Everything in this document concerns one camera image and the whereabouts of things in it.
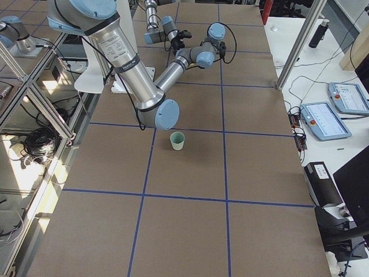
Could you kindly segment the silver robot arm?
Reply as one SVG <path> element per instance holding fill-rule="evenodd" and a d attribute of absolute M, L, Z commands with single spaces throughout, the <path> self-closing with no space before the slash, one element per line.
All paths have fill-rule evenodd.
<path fill-rule="evenodd" d="M 179 118 L 176 101 L 167 98 L 167 91 L 194 63 L 201 68 L 212 66 L 216 55 L 225 50 L 223 39 L 225 28 L 220 23 L 208 27 L 206 38 L 198 47 L 185 48 L 183 39 L 190 38 L 187 31 L 176 28 L 171 16 L 160 21 L 163 30 L 158 30 L 155 15 L 157 7 L 168 1 L 145 1 L 147 20 L 147 44 L 170 41 L 176 58 L 153 81 L 121 29 L 116 1 L 48 1 L 49 26 L 60 32 L 93 39 L 102 50 L 102 56 L 114 68 L 119 77 L 129 86 L 136 98 L 133 102 L 138 123 L 144 126 L 168 130 Z"/>
<path fill-rule="evenodd" d="M 171 16 L 160 18 L 157 15 L 159 6 L 175 3 L 175 1 L 144 1 L 144 10 L 146 13 L 146 30 L 144 39 L 147 44 L 170 42 L 171 48 L 177 52 L 185 48 L 184 39 L 191 39 L 192 34 L 187 30 L 180 30 L 176 27 Z"/>

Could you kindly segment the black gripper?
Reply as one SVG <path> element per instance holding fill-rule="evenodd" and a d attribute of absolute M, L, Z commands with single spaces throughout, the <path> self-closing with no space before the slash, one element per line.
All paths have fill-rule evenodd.
<path fill-rule="evenodd" d="M 170 42 L 171 47 L 173 50 L 179 50 L 181 48 L 185 48 L 185 43 L 183 42 L 183 39 L 190 39 L 192 38 L 191 32 L 188 30 L 180 31 L 178 29 L 175 29 L 170 32 Z"/>

